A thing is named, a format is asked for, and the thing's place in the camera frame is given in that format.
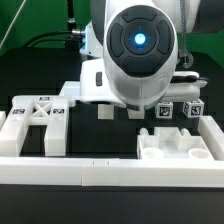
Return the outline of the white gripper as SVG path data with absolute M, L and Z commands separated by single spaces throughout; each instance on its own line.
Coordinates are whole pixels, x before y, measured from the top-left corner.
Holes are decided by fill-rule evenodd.
M 110 104 L 157 104 L 186 102 L 200 97 L 199 74 L 176 72 L 163 66 L 152 76 L 131 77 L 104 59 L 82 63 L 80 98 L 82 102 Z

